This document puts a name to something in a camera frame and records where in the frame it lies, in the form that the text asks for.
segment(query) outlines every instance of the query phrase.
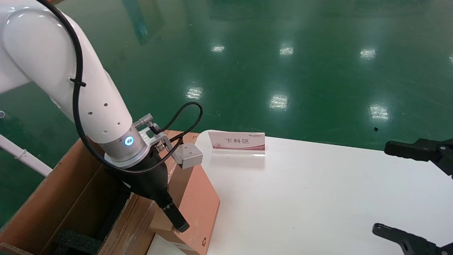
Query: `cardboard box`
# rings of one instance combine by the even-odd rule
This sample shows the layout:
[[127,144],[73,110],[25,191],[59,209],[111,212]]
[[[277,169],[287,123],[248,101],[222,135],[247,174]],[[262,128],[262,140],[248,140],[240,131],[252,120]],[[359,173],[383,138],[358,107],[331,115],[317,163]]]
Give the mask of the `cardboard box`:
[[[180,132],[166,131],[169,137]],[[195,142],[188,133],[184,142]],[[169,176],[178,168],[169,158]],[[49,255],[60,230],[72,230],[91,238],[102,238],[100,255],[145,255],[154,232],[149,228],[157,206],[149,199],[127,194],[119,215],[111,215],[121,193],[121,183],[77,141],[49,176],[4,226],[0,251],[15,255]],[[106,219],[111,228],[105,234]]]
[[150,228],[187,255],[206,255],[220,206],[220,198],[200,165],[176,171],[169,193],[190,227],[178,232],[158,208]]

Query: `cardboard flap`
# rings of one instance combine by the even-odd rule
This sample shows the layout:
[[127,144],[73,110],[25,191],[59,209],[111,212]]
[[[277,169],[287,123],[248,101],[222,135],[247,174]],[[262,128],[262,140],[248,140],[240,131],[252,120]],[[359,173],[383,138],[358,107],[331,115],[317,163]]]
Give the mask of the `cardboard flap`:
[[74,202],[74,205],[48,240],[41,254],[50,254],[53,247],[56,247],[53,239],[57,236],[60,229],[71,230],[78,234],[95,238],[110,208],[115,203],[118,192],[118,181],[110,176],[102,165],[99,165],[93,178],[91,178]]
[[0,233],[0,243],[41,253],[100,163],[79,140]]
[[156,208],[157,205],[152,200],[133,194],[98,255],[122,255],[129,254],[130,250],[135,250],[148,226],[148,224],[142,225],[142,220],[146,215],[152,217]]
[[6,243],[2,243],[0,246],[1,246],[0,251],[4,250],[4,251],[7,251],[8,253],[15,254],[15,255],[33,255],[33,254],[23,251],[21,249],[17,249],[14,246],[10,246]]

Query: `cable connector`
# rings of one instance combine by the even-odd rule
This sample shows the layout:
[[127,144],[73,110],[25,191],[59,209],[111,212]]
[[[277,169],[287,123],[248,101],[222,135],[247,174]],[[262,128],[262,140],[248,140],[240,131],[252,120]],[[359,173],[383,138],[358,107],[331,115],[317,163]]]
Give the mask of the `cable connector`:
[[138,128],[145,124],[148,124],[153,120],[153,116],[151,114],[146,114],[145,116],[141,117],[138,121],[134,122],[134,127]]
[[73,79],[73,78],[69,78],[70,81],[74,82],[74,85],[76,86],[79,86],[79,87],[86,87],[87,84],[83,81],[78,81],[76,79]]

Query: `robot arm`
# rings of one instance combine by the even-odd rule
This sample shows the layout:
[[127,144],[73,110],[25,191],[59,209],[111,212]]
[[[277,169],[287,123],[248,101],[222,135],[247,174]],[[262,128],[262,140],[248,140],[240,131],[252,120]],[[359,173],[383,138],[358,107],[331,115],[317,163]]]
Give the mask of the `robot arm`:
[[[113,175],[134,193],[156,201],[176,229],[187,230],[188,223],[168,194],[168,171],[164,161],[172,156],[187,168],[201,163],[201,152],[193,144],[180,147],[182,135],[172,147],[172,139],[152,123],[150,114],[133,123],[120,93],[81,28],[46,0],[2,1],[0,24],[3,24],[0,27],[0,77],[5,78],[0,83],[0,93],[34,81],[75,122],[88,150],[111,169]],[[80,47],[74,43],[74,36]],[[83,55],[81,80],[77,78],[80,72],[78,50],[79,53],[81,50],[79,57]],[[193,102],[183,107],[189,104],[200,107],[201,117],[201,106]],[[138,131],[142,125],[148,127]],[[103,157],[91,148],[85,134],[103,148]],[[156,147],[161,141],[169,151],[163,159]],[[190,157],[184,158],[186,150],[192,151]]]

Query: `white tabletop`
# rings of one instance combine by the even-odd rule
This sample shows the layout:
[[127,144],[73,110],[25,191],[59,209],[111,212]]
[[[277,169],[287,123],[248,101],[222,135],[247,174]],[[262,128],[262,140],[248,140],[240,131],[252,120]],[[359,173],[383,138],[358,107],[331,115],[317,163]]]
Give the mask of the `white tabletop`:
[[[266,156],[195,145],[221,205],[208,255],[402,255],[374,223],[443,246],[453,241],[453,180],[430,162],[381,151],[266,137]],[[180,250],[157,237],[149,255]]]

